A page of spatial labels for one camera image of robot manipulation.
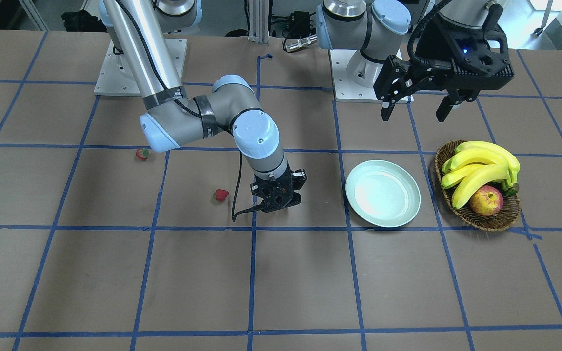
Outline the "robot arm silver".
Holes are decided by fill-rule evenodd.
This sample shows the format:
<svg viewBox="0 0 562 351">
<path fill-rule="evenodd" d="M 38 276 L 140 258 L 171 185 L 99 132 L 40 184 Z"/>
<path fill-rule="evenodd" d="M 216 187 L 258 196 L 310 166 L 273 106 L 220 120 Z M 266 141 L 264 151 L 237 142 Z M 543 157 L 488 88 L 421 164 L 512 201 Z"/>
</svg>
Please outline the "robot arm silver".
<svg viewBox="0 0 562 351">
<path fill-rule="evenodd" d="M 373 89 L 388 121 L 395 104 L 417 91 L 446 91 L 435 113 L 439 122 L 481 90 L 499 90 L 515 75 L 497 0 L 438 0 L 417 23 L 407 43 L 408 60 L 397 57 L 412 16 L 397 0 L 324 0 L 317 7 L 319 47 L 355 50 L 357 65 L 375 73 L 359 81 Z"/>
<path fill-rule="evenodd" d="M 196 26 L 200 0 L 101 0 L 100 14 L 145 105 L 139 122 L 152 150 L 163 153 L 225 131 L 254 171 L 251 192 L 261 198 L 246 213 L 301 202 L 306 172 L 290 168 L 277 125 L 241 76 L 227 74 L 212 93 L 187 97 L 164 35 Z"/>
</svg>

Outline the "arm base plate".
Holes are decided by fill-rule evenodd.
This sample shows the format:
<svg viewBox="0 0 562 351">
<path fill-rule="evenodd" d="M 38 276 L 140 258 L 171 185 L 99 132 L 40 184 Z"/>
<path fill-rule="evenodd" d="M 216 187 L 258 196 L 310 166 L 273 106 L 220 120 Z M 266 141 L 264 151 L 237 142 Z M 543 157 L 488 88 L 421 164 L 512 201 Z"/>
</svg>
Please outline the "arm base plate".
<svg viewBox="0 0 562 351">
<path fill-rule="evenodd" d="M 383 64 L 374 63 L 358 50 L 330 50 L 335 99 L 339 102 L 381 103 L 373 84 Z"/>
<path fill-rule="evenodd" d="M 167 38 L 166 43 L 172 56 L 172 62 L 179 77 L 182 78 L 188 47 L 187 40 Z M 126 58 L 123 54 L 114 54 L 113 49 L 114 45 L 110 43 L 97 78 L 94 94 L 112 97 L 140 97 L 138 85 Z"/>
</svg>

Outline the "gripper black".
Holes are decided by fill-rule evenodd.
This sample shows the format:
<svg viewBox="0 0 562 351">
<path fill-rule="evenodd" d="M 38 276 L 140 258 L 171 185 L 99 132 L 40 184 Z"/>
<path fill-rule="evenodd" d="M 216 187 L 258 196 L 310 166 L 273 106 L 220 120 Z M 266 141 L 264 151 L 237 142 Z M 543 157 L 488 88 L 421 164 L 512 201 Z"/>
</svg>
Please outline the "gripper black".
<svg viewBox="0 0 562 351">
<path fill-rule="evenodd" d="M 302 197 L 298 190 L 306 180 L 305 169 L 293 171 L 290 168 L 279 177 L 270 175 L 266 179 L 256 178 L 250 188 L 253 196 L 261 198 L 261 203 L 254 205 L 254 211 L 271 213 L 300 204 Z"/>
<path fill-rule="evenodd" d="M 508 84 L 515 71 L 499 18 L 490 14 L 481 27 L 464 27 L 441 14 L 421 20 L 412 33 L 412 53 L 420 66 L 389 55 L 373 84 L 382 102 L 382 120 L 389 121 L 395 104 L 419 90 L 424 79 L 422 90 L 448 90 L 436 110 L 438 122 L 461 103 L 475 101 L 476 90 L 499 90 Z"/>
</svg>

